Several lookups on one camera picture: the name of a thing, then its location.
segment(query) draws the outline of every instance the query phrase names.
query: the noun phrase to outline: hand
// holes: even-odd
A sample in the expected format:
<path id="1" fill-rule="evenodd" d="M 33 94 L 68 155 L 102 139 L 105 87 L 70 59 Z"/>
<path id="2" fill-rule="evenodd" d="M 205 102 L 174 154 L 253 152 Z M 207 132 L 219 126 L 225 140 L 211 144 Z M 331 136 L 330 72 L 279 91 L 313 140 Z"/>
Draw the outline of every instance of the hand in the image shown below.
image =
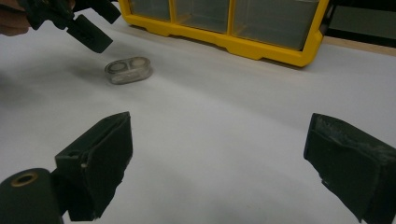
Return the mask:
<path id="1" fill-rule="evenodd" d="M 14 12 L 0 8 L 0 35 L 22 35 L 29 30 L 26 13 L 17 0 L 0 0 L 0 5 L 16 9 Z"/>

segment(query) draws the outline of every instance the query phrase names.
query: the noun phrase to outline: yellow storage bin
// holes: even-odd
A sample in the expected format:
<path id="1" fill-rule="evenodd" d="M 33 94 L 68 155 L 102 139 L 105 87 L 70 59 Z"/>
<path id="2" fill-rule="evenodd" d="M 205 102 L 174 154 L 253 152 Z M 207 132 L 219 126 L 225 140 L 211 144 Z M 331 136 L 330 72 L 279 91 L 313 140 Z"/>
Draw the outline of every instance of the yellow storage bin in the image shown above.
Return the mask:
<path id="1" fill-rule="evenodd" d="M 119 0 L 123 18 L 157 35 L 181 35 L 254 60 L 311 63 L 329 0 Z"/>

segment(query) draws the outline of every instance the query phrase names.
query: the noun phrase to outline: white table surface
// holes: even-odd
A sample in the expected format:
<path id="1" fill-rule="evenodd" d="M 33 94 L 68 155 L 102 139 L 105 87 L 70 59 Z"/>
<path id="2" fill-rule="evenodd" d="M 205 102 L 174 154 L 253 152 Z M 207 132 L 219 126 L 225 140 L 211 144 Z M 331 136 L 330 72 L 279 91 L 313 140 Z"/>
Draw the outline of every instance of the white table surface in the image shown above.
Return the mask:
<path id="1" fill-rule="evenodd" d="M 396 147 L 395 57 L 322 45 L 296 69 L 84 14 L 114 39 L 102 54 L 50 22 L 0 36 L 0 180 L 52 171 L 94 123 L 130 111 L 134 157 L 98 224 L 358 223 L 304 160 L 307 129 L 326 114 Z M 105 66 L 134 56 L 152 77 L 109 84 Z"/>

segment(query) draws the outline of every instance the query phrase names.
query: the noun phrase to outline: yellow plastic frame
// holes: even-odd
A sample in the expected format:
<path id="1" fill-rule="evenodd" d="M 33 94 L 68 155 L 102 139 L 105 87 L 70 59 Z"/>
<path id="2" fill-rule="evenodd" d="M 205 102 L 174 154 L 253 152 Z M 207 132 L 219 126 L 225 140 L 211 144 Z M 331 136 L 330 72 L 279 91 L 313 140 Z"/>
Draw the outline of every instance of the yellow plastic frame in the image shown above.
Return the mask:
<path id="1" fill-rule="evenodd" d="M 150 33 L 163 36 L 181 35 L 215 44 L 219 47 L 226 48 L 231 54 L 249 59 L 259 60 L 261 58 L 266 58 L 299 67 L 304 67 L 315 59 L 323 39 L 323 34 L 320 32 L 319 27 L 326 13 L 327 6 L 329 5 L 329 0 L 319 0 L 317 12 L 312 21 L 304 48 L 299 51 L 232 36 L 235 0 L 230 0 L 226 34 L 219 34 L 177 24 L 174 0 L 169 0 L 170 21 L 159 21 L 134 15 L 131 12 L 129 0 L 119 0 L 119 2 L 122 17 L 132 25 L 146 28 Z"/>

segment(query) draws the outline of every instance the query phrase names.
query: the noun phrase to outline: finger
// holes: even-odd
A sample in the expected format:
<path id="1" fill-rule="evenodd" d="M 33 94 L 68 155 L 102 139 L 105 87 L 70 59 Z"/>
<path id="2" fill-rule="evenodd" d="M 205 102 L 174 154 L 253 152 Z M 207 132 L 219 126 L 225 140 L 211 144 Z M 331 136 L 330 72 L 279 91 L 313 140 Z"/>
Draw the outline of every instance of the finger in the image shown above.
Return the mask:
<path id="1" fill-rule="evenodd" d="M 17 0 L 0 0 L 0 5 L 13 7 L 17 10 L 24 11 L 23 7 L 20 7 Z"/>
<path id="2" fill-rule="evenodd" d="M 76 1 L 75 0 L 69 0 L 69 6 L 71 9 L 73 9 L 76 6 Z"/>
<path id="3" fill-rule="evenodd" d="M 26 19 L 26 14 L 22 12 L 15 13 L 5 10 L 0 10 L 0 25 L 15 28 L 30 27 L 29 21 Z"/>
<path id="4" fill-rule="evenodd" d="M 23 35 L 29 31 L 29 28 L 13 28 L 0 25 L 0 35 L 14 36 Z"/>

